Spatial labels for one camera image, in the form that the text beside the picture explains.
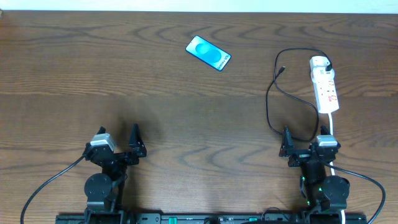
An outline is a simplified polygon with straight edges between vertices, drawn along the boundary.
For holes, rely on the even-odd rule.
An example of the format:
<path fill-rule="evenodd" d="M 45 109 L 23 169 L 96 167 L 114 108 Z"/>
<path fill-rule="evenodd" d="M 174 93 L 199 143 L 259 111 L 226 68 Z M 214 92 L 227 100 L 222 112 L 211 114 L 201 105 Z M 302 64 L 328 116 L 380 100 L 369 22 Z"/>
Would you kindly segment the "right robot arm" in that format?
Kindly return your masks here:
<path fill-rule="evenodd" d="M 284 128 L 280 157 L 287 157 L 289 167 L 299 167 L 302 172 L 300 188 L 307 199 L 308 209 L 297 218 L 302 223 L 343 223 L 341 214 L 347 208 L 350 183 L 338 175 L 327 175 L 325 166 L 336 159 L 341 145 L 322 127 L 321 135 L 308 149 L 296 149 L 293 137 Z"/>

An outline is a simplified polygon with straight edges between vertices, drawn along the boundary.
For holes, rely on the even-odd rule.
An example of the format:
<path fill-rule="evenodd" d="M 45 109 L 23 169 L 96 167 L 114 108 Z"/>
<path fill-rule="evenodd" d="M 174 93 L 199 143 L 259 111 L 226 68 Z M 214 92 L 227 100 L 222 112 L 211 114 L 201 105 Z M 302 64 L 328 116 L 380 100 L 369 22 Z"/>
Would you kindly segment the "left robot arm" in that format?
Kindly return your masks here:
<path fill-rule="evenodd" d="M 121 202 L 127 168 L 137 165 L 139 159 L 147 155 L 137 124 L 132 127 L 128 145 L 130 151 L 115 153 L 116 143 L 104 127 L 86 143 L 83 157 L 100 166 L 101 172 L 92 175 L 85 182 L 85 223 L 136 222 L 134 215 L 122 208 Z"/>

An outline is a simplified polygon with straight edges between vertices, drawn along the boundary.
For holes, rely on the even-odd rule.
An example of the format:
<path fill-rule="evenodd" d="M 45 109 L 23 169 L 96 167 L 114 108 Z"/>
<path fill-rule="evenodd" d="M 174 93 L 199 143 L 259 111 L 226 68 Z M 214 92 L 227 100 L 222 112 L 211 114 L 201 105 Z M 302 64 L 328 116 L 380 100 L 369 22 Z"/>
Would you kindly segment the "blue Galaxy smartphone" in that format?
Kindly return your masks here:
<path fill-rule="evenodd" d="M 198 35 L 194 36 L 185 50 L 219 72 L 222 71 L 231 60 L 231 55 L 229 53 Z"/>

